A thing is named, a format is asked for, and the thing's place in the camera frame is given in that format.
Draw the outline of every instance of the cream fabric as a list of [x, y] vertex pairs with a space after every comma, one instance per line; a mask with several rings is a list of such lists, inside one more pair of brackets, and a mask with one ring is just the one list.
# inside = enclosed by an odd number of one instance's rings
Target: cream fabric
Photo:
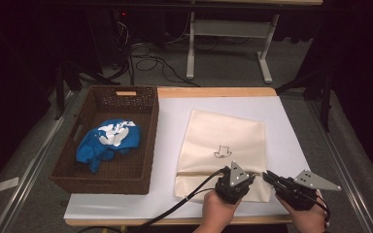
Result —
[[[175, 195], [186, 197], [231, 161], [246, 172], [266, 171], [265, 124], [235, 116], [192, 110], [178, 160]], [[215, 187], [218, 177], [202, 189]], [[256, 176], [244, 201], [268, 202], [272, 187]], [[193, 200], [203, 200], [205, 192]]]

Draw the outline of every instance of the person's right hand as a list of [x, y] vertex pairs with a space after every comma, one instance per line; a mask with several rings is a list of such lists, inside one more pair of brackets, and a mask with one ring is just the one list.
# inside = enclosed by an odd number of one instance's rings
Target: person's right hand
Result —
[[323, 233], [325, 231], [325, 220], [324, 210], [314, 205], [313, 208], [309, 211], [296, 211], [293, 207], [291, 207], [286, 201], [281, 199], [277, 196], [277, 199], [281, 202], [281, 204], [288, 210], [292, 222], [296, 229], [301, 233]]

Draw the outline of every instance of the white tabletop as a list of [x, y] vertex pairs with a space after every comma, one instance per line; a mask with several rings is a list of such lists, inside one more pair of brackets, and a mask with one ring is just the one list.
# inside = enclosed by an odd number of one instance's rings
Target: white tabletop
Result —
[[[192, 109], [266, 124], [267, 169], [283, 177], [296, 177], [309, 166], [278, 96], [159, 98], [150, 193], [147, 195], [72, 194], [65, 220], [72, 225], [139, 224], [166, 212], [181, 199], [174, 195], [178, 157]], [[193, 199], [167, 218], [201, 217], [202, 203]], [[288, 212], [273, 195], [269, 203], [243, 202], [239, 216], [281, 216]]]

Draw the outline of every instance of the blue cloth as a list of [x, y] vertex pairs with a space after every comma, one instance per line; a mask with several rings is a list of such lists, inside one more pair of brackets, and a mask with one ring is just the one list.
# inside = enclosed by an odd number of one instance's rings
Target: blue cloth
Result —
[[109, 119], [89, 130], [77, 150], [77, 161], [88, 163], [96, 173], [102, 160], [111, 160], [115, 152], [129, 153], [138, 148], [141, 130], [133, 121]]

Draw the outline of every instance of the folded white shirt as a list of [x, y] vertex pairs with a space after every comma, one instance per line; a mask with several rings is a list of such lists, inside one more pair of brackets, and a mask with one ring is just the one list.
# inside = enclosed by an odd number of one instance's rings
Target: folded white shirt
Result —
[[[272, 187], [266, 171], [265, 123], [192, 110], [178, 160], [175, 195], [184, 198], [205, 179], [235, 161], [247, 173], [259, 174], [243, 201], [269, 202]], [[218, 177], [201, 189], [214, 188]], [[192, 200], [203, 200], [205, 192]]]

